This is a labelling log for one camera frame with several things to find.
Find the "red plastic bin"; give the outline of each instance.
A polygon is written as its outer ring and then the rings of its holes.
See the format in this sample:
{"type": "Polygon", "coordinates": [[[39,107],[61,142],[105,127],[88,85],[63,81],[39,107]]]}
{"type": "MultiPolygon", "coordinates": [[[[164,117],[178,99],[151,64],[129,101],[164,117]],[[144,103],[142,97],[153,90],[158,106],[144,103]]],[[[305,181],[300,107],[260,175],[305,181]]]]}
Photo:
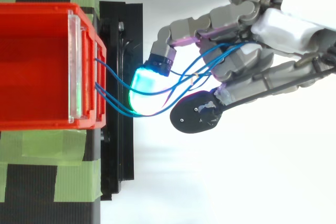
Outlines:
{"type": "Polygon", "coordinates": [[[0,131],[106,123],[106,48],[72,3],[0,4],[0,131]]]}

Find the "black frame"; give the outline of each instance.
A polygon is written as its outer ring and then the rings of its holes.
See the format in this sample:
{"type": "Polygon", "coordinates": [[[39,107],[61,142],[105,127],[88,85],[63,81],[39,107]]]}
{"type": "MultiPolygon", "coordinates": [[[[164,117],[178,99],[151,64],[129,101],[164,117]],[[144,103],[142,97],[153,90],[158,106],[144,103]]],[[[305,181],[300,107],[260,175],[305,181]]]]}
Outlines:
{"type": "MultiPolygon", "coordinates": [[[[142,4],[100,2],[100,38],[107,48],[107,65],[130,84],[143,61],[142,4]]],[[[107,72],[107,91],[130,108],[126,88],[107,72]]],[[[123,180],[134,179],[133,119],[107,104],[107,126],[101,142],[101,200],[111,200],[123,180]]]]}

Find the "blue cable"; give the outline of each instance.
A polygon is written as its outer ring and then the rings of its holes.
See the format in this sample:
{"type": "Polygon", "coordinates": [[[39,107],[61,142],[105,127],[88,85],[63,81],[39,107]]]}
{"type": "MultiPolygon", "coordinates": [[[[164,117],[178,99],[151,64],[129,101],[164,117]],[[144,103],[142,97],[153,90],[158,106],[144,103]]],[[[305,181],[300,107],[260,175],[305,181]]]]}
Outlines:
{"type": "MultiPolygon", "coordinates": [[[[199,60],[201,60],[205,55],[207,55],[208,53],[210,53],[210,52],[212,52],[212,51],[214,51],[214,50],[216,50],[217,48],[220,48],[220,47],[224,47],[224,46],[226,46],[226,47],[228,47],[228,46],[232,46],[232,45],[235,45],[235,47],[233,47],[233,48],[240,48],[240,47],[242,47],[243,45],[244,45],[245,43],[238,43],[238,44],[230,44],[230,43],[221,43],[221,44],[218,44],[217,46],[215,46],[215,47],[213,47],[212,49],[210,49],[210,50],[208,50],[207,52],[205,52],[204,54],[202,54],[202,55],[200,55],[199,57],[197,57],[194,61],[193,61],[193,63],[191,63],[190,65],[189,65],[189,67],[187,67],[187,69],[186,70],[184,70],[184,72],[182,73],[182,75],[180,76],[180,78],[179,78],[179,81],[178,81],[178,83],[179,82],[181,82],[181,80],[182,80],[182,78],[186,75],[186,73],[199,61],[199,60]]],[[[168,100],[170,99],[170,97],[173,95],[173,93],[175,92],[175,89],[176,88],[173,88],[172,89],[172,91],[170,92],[170,94],[168,95],[168,98],[167,98],[167,100],[166,100],[166,103],[168,102],[168,100]]]]}
{"type": "MultiPolygon", "coordinates": [[[[177,76],[182,76],[181,73],[177,73],[177,72],[175,72],[173,70],[170,70],[170,72],[173,73],[173,74],[175,74],[175,75],[177,75],[177,76]]],[[[194,76],[194,74],[185,74],[184,76],[194,76]]]]}
{"type": "Polygon", "coordinates": [[[142,116],[139,115],[132,115],[132,114],[127,114],[126,112],[123,112],[122,110],[120,110],[113,102],[111,102],[103,93],[102,91],[96,87],[96,91],[105,99],[105,101],[111,105],[117,112],[119,112],[120,114],[127,116],[128,118],[141,118],[142,116]]]}
{"type": "MultiPolygon", "coordinates": [[[[232,44],[228,44],[228,43],[221,43],[221,44],[219,44],[219,45],[217,45],[217,46],[215,46],[215,47],[213,47],[212,49],[210,49],[210,50],[208,50],[207,52],[205,52],[205,53],[203,53],[202,55],[200,55],[196,60],[194,60],[193,61],[193,63],[191,63],[190,64],[190,66],[184,71],[184,73],[183,74],[186,74],[187,73],[187,71],[189,70],[189,69],[191,69],[194,65],[195,65],[195,63],[197,62],[197,61],[199,61],[200,59],[202,59],[205,55],[207,55],[208,53],[210,53],[210,52],[212,52],[212,51],[214,51],[214,50],[216,50],[217,48],[219,48],[219,47],[222,47],[222,46],[230,46],[230,45],[232,45],[232,44]]],[[[166,93],[166,92],[168,92],[168,91],[171,91],[171,90],[174,90],[174,89],[176,89],[179,85],[181,85],[181,84],[183,84],[183,83],[185,83],[187,80],[190,80],[191,78],[193,78],[193,75],[190,75],[189,77],[187,77],[187,78],[185,78],[185,79],[183,79],[182,80],[182,78],[180,78],[180,80],[179,80],[179,82],[177,83],[177,84],[175,84],[174,86],[172,86],[171,88],[169,88],[169,89],[166,89],[166,90],[163,90],[163,91],[160,91],[160,92],[155,92],[155,93],[146,93],[146,92],[141,92],[141,91],[139,91],[139,90],[136,90],[136,89],[133,89],[132,87],[130,87],[128,84],[126,84],[123,80],[121,80],[119,77],[118,77],[118,75],[105,63],[105,62],[103,62],[103,61],[101,61],[101,60],[99,60],[99,59],[95,59],[97,62],[99,62],[100,64],[102,64],[103,66],[105,66],[108,70],[109,70],[109,72],[125,87],[125,88],[127,88],[127,89],[129,89],[129,90],[131,90],[131,91],[133,91],[134,93],[138,93],[138,94],[142,94],[142,95],[159,95],[159,94],[164,94],[164,93],[166,93]]],[[[199,71],[198,71],[198,73],[200,72],[200,71],[202,71],[203,69],[205,69],[206,68],[206,66],[204,66],[202,69],[200,69],[199,71]]]]}
{"type": "MultiPolygon", "coordinates": [[[[205,65],[204,67],[200,68],[199,71],[202,71],[204,68],[206,68],[207,66],[211,65],[211,67],[205,71],[205,73],[202,73],[202,76],[198,77],[196,79],[196,81],[193,83],[193,85],[197,84],[206,74],[210,73],[211,70],[218,64],[220,63],[224,58],[226,58],[228,55],[230,55],[234,50],[239,49],[243,44],[239,44],[238,46],[231,48],[230,50],[226,51],[225,53],[223,53],[222,55],[220,55],[219,57],[217,57],[216,59],[212,60],[211,62],[209,62],[207,65],[205,65]]],[[[167,110],[169,110],[172,106],[174,106],[192,87],[193,85],[190,85],[174,102],[172,102],[169,106],[167,106],[165,109],[153,114],[153,115],[132,115],[132,114],[128,114],[125,113],[124,111],[120,110],[115,104],[113,104],[100,90],[97,89],[97,92],[115,109],[117,110],[119,113],[121,113],[124,116],[127,117],[131,117],[131,118],[142,118],[142,117],[152,117],[152,116],[156,116],[159,114],[162,114],[164,112],[166,112],[167,110]]]]}
{"type": "Polygon", "coordinates": [[[107,95],[109,98],[112,99],[113,102],[115,102],[117,105],[119,105],[120,107],[122,107],[124,110],[126,110],[127,112],[133,114],[133,115],[140,115],[139,113],[136,113],[135,111],[130,110],[129,108],[127,108],[125,105],[123,105],[121,102],[118,101],[118,99],[116,99],[114,96],[112,96],[109,92],[107,92],[101,85],[99,85],[98,83],[96,83],[96,89],[99,89],[100,91],[102,91],[103,93],[105,93],[105,95],[107,95]]]}

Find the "illuminated sensor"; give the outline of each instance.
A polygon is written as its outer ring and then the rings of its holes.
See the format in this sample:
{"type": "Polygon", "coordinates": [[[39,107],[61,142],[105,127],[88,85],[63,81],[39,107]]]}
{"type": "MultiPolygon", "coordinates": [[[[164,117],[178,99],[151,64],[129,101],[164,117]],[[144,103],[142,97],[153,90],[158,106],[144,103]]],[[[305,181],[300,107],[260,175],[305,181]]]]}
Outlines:
{"type": "MultiPolygon", "coordinates": [[[[145,93],[155,93],[167,88],[167,77],[146,68],[138,68],[131,87],[145,93]]],[[[142,115],[159,112],[165,104],[169,92],[159,95],[141,95],[130,91],[129,101],[132,109],[142,115]]]]}

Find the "robotic hand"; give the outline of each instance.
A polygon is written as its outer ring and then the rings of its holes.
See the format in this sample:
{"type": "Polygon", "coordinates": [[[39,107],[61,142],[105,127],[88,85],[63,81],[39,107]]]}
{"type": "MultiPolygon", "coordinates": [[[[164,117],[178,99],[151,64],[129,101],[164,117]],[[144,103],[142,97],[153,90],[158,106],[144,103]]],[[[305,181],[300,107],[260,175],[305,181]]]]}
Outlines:
{"type": "MultiPolygon", "coordinates": [[[[224,111],[268,95],[309,87],[336,72],[336,24],[320,13],[318,20],[287,11],[288,0],[230,0],[197,20],[177,20],[163,27],[146,65],[168,76],[177,46],[196,43],[204,53],[221,43],[245,44],[211,70],[223,84],[181,99],[171,122],[185,133],[214,128],[224,111]],[[271,67],[274,54],[295,57],[271,67]]],[[[304,2],[297,5],[304,7],[304,2]]],[[[209,63],[229,47],[204,56],[209,63]]]]}

